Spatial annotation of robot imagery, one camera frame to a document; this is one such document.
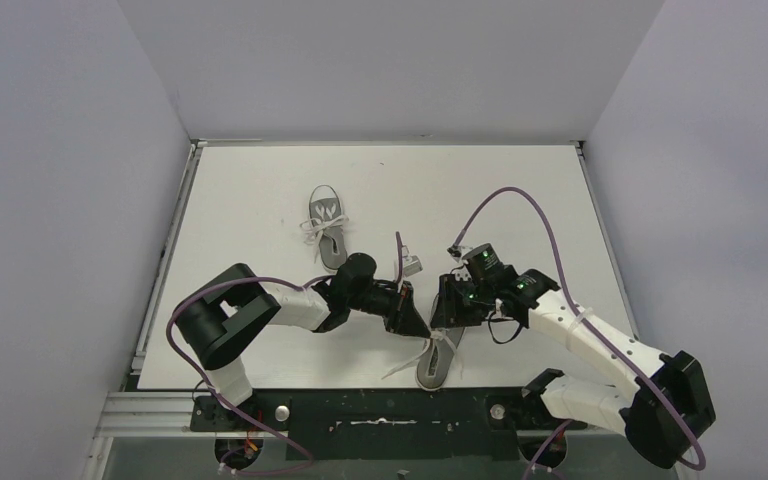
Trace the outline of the grey canvas sneaker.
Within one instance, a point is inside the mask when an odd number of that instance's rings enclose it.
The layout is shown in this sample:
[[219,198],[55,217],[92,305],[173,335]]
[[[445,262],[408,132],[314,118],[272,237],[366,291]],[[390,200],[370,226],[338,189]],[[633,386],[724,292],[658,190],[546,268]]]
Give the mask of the grey canvas sneaker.
[[313,248],[314,261],[329,272],[336,271],[348,258],[344,234],[348,221],[333,187],[322,184],[313,189],[308,201],[308,219],[299,227],[305,244]]
[[465,365],[459,354],[459,346],[466,328],[434,328],[428,320],[423,317],[421,320],[430,331],[430,337],[424,340],[421,351],[392,366],[380,379],[385,380],[414,366],[416,386],[426,392],[434,392],[443,388],[453,366],[458,370],[457,376],[463,378]]

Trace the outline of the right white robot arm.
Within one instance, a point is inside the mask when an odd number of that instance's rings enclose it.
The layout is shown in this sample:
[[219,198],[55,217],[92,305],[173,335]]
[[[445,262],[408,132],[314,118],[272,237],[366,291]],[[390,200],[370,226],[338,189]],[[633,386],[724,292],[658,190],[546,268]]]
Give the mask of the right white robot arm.
[[685,351],[669,355],[623,333],[573,301],[558,281],[537,269],[517,271],[485,243],[440,276],[431,325],[454,330],[494,320],[544,335],[607,380],[598,384],[544,370],[522,400],[524,417],[535,426],[557,418],[597,426],[623,436],[649,463],[669,469],[716,420],[695,357]]

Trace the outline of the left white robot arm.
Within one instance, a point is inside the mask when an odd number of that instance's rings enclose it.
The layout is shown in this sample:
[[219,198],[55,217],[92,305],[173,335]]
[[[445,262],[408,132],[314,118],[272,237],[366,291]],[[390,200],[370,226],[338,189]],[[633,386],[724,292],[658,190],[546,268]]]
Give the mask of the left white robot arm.
[[258,277],[248,265],[237,263],[182,301],[167,332],[180,333],[193,350],[184,359],[219,396],[219,417],[241,427],[256,411],[242,353],[270,324],[327,333],[358,311],[381,318],[388,333],[431,338],[430,327],[415,307],[412,285],[378,279],[376,270],[371,256],[354,253],[335,274],[299,286]]

